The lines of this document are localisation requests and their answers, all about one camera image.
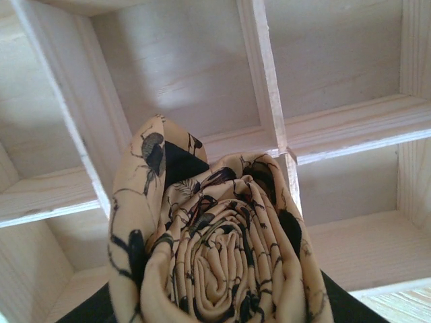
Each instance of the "wooden ceiling panel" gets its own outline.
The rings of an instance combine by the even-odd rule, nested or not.
[[[284,117],[399,93],[401,0],[268,0]]]
[[[156,113],[197,137],[259,124],[234,1],[147,1],[92,22],[132,133]]]

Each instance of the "shelf compartment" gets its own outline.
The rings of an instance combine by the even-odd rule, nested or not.
[[[0,227],[100,208],[83,168],[20,180],[0,194]]]

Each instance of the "wooden shelving unit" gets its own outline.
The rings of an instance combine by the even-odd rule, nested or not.
[[[431,316],[430,0],[3,0],[0,58],[10,322],[107,282],[114,173],[157,113],[210,162],[276,157],[322,269],[394,322],[412,297]]]

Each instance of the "black fabric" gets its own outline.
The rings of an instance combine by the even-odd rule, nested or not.
[[[209,169],[208,164],[172,143],[165,142],[165,150],[165,190],[176,182],[199,175]],[[297,237],[290,234],[289,238],[294,239]],[[324,272],[322,272],[322,275],[336,323],[387,322],[384,318],[352,297],[347,291],[343,290]],[[110,302],[108,284],[105,284],[93,296],[62,317],[58,322],[117,323]]]
[[[383,323],[388,322],[376,312],[351,296],[322,271],[323,280],[331,304],[334,322],[346,323]]]
[[[117,323],[112,308],[108,284],[105,284],[93,296],[62,317],[60,323]]]

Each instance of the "rolled scarf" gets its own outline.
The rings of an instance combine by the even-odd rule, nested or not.
[[[123,156],[108,255],[120,323],[333,321],[277,162],[237,153],[209,167],[203,144],[163,116]]]

